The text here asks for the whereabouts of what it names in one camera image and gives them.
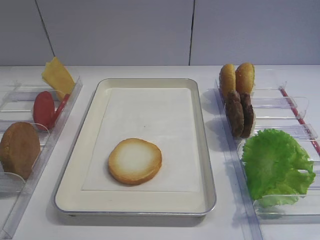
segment tray rim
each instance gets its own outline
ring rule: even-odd
[[[209,177],[210,177],[210,181],[212,182],[212,195],[205,197],[205,200],[208,199],[208,197],[213,198],[213,202],[212,205],[210,205],[209,207],[206,208],[205,211],[201,211],[201,212],[172,212],[172,211],[76,211],[76,210],[65,210],[62,209],[61,207],[58,206],[56,198],[57,198],[57,194],[58,194],[58,190],[59,187],[61,185],[62,179],[64,177],[64,174],[66,172],[67,166],[69,164],[69,161],[71,159],[73,150],[77,144],[77,140],[78,137],[83,129],[85,120],[88,116],[92,101],[95,98],[95,95],[97,93],[97,90],[100,86],[101,83],[103,83],[104,81],[110,81],[110,80],[130,80],[130,81],[134,81],[134,80],[154,80],[154,81],[161,81],[161,80],[185,80],[185,81],[191,81],[192,84],[194,84],[195,89],[194,92],[196,93],[196,101],[198,102],[198,109],[199,109],[199,117],[200,117],[200,122],[201,122],[201,130],[203,131],[203,141],[205,143],[205,149],[206,149],[206,154],[208,156],[208,167],[209,167]],[[217,204],[217,192],[216,192],[216,187],[215,187],[215,181],[214,181],[214,176],[213,176],[213,170],[212,170],[212,165],[211,165],[211,160],[210,160],[210,153],[209,153],[209,149],[208,149],[208,143],[207,143],[207,136],[206,136],[206,131],[205,131],[205,125],[204,125],[204,119],[203,119],[203,112],[202,112],[202,108],[201,108],[201,99],[200,99],[200,94],[199,94],[199,88],[198,88],[198,83],[191,79],[191,78],[183,78],[183,77],[173,77],[173,78],[166,78],[166,77],[109,77],[109,78],[104,78],[101,81],[98,82],[95,90],[92,92],[92,95],[88,101],[87,107],[85,109],[85,112],[83,114],[82,120],[81,120],[81,124],[77,130],[76,135],[74,136],[74,141],[72,143],[72,146],[69,150],[68,155],[66,156],[66,161],[65,164],[63,166],[63,171],[61,171],[59,179],[57,181],[56,184],[56,188],[54,190],[54,194],[53,194],[53,198],[52,198],[52,203],[54,205],[54,207],[60,211],[62,214],[67,214],[69,216],[88,216],[88,215],[96,215],[96,216],[136,216],[136,217],[203,217],[205,215],[207,215],[209,212],[211,212]]]

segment metal tray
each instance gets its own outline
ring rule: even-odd
[[[106,162],[122,140],[156,144],[162,167],[138,186],[119,184]],[[112,78],[93,95],[54,196],[67,215],[201,217],[216,204],[197,83]]]

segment tray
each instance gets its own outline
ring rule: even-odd
[[[156,144],[162,167],[150,181],[125,186],[106,162],[122,140]],[[201,217],[216,204],[197,83],[191,79],[101,81],[57,187],[67,215]]]
[[[215,97],[228,141],[230,159],[233,163],[241,197],[246,211],[248,224],[245,236],[255,240],[263,240],[264,224],[310,224],[320,223],[320,147],[318,135],[310,124],[305,123],[309,100],[306,97],[291,97],[286,93],[286,82],[276,79],[272,70],[256,70],[254,93],[251,96],[254,112],[259,116],[250,137],[258,131],[268,128],[283,130],[289,133],[308,152],[314,161],[313,171],[316,173],[314,183],[306,195],[267,195],[264,199],[275,197],[292,198],[298,201],[293,205],[276,205],[262,207],[261,201],[252,201],[249,195],[246,175],[242,164],[243,145],[245,139],[235,139],[226,117],[224,99],[219,91],[219,80],[215,80]]]
[[[18,121],[28,122],[35,127],[39,136],[40,154],[27,181],[16,174],[4,172],[0,164],[0,239],[12,239],[14,237],[29,200],[82,89],[79,75],[76,72],[71,73],[73,79],[76,80],[76,84],[56,121],[55,127],[50,131],[38,130],[32,117],[36,96],[42,91],[49,91],[53,96],[56,107],[59,105],[59,101],[56,98],[55,91],[44,83],[41,77],[38,75],[38,77],[32,76],[30,79],[33,83],[26,84],[24,81],[29,80],[29,78],[18,76],[17,72],[18,69],[13,68],[8,75],[8,79],[6,79],[8,84],[4,87],[1,86],[0,139],[11,124]]]

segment gray wall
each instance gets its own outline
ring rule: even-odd
[[[37,4],[65,65],[320,64],[320,0]],[[43,66],[52,58],[41,16],[35,0],[0,0],[0,66]]]

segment paper sheet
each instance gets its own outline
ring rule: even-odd
[[[191,92],[187,88],[113,88],[83,191],[200,191],[200,162]],[[124,139],[156,144],[162,167],[150,181],[127,186],[108,172],[108,157]]]

